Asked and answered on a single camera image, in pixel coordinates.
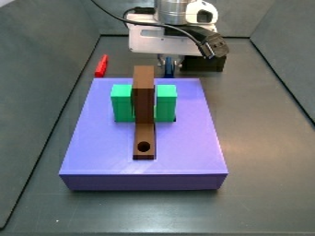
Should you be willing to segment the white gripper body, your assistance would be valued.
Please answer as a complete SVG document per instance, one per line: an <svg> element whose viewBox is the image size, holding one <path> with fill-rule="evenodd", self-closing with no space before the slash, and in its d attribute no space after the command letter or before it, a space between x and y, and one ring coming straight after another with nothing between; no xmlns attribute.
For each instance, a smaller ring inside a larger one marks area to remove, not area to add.
<svg viewBox="0 0 315 236"><path fill-rule="evenodd" d="M185 36L166 36L164 28L129 24L129 49L133 53L200 56L196 44Z"/></svg>

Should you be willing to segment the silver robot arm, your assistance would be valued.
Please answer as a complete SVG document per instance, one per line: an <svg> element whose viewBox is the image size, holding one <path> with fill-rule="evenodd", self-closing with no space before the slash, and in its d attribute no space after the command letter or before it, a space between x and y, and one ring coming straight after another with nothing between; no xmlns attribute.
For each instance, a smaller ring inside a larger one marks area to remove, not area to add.
<svg viewBox="0 0 315 236"><path fill-rule="evenodd" d="M128 13L129 49L134 53L221 56L217 10L204 0L154 0L153 8Z"/></svg>

